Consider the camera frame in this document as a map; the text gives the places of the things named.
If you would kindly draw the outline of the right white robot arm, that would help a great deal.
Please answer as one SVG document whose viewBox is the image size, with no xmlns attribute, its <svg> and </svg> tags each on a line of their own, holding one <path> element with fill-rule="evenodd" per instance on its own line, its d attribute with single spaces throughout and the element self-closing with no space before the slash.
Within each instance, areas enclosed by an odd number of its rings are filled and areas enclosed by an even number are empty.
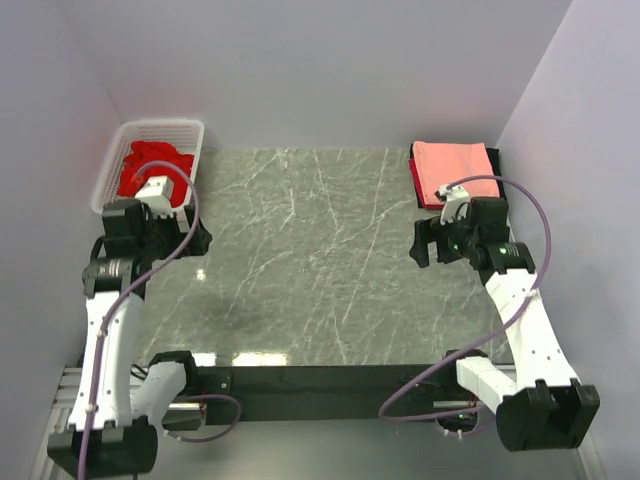
<svg viewBox="0 0 640 480">
<path fill-rule="evenodd" d="M 441 371 L 444 395 L 471 392 L 495 416 L 503 446 L 512 452 L 574 449 L 581 445 L 599 407 L 593 385 L 579 380 L 567 361 L 543 305 L 528 247 L 510 239 L 508 204 L 476 197 L 453 210 L 452 218 L 419 220 L 409 255 L 425 268 L 429 244 L 437 261 L 466 259 L 479 274 L 506 328 L 516 377 L 470 351 Z"/>
</svg>

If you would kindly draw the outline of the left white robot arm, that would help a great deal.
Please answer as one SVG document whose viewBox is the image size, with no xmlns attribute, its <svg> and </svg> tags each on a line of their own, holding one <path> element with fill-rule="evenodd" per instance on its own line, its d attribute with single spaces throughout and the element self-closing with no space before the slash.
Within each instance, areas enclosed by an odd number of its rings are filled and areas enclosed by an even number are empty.
<svg viewBox="0 0 640 480">
<path fill-rule="evenodd" d="M 199 205 L 187 209 L 188 231 L 176 215 L 163 217 L 133 198 L 107 204 L 101 218 L 103 233 L 82 272 L 87 335 L 78 392 L 65 429 L 47 444 L 49 458 L 75 479 L 150 472 L 170 404 L 200 388 L 188 351 L 160 354 L 138 389 L 130 386 L 147 282 L 170 262 L 209 250 Z"/>
</svg>

